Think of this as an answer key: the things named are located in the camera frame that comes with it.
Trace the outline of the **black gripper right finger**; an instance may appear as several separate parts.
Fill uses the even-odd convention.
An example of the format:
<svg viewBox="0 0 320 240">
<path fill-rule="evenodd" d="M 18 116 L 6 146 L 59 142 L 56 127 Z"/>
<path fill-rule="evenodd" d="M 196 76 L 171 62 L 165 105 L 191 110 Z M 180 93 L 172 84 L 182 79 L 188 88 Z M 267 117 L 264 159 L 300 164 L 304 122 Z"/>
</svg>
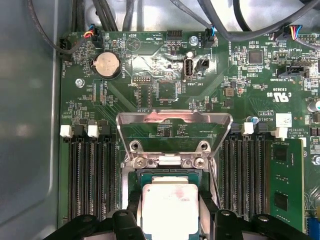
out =
<svg viewBox="0 0 320 240">
<path fill-rule="evenodd" d="M 249 221 L 219 209 L 209 191 L 199 192 L 199 222 L 208 240 L 310 240 L 311 237 L 269 214 Z"/>
</svg>

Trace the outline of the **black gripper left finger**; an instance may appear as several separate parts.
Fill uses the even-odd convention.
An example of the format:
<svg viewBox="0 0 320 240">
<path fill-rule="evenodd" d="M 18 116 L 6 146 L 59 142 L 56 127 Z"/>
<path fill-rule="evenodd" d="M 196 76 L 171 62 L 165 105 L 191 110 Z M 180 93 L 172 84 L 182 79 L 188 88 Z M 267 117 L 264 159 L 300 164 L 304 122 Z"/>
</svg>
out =
<svg viewBox="0 0 320 240">
<path fill-rule="evenodd" d="M 140 191 L 132 191 L 126 209 L 115 211 L 100 221 L 94 215 L 77 216 L 57 230 L 59 240 L 144 240 L 145 234 L 137 223 Z"/>
</svg>

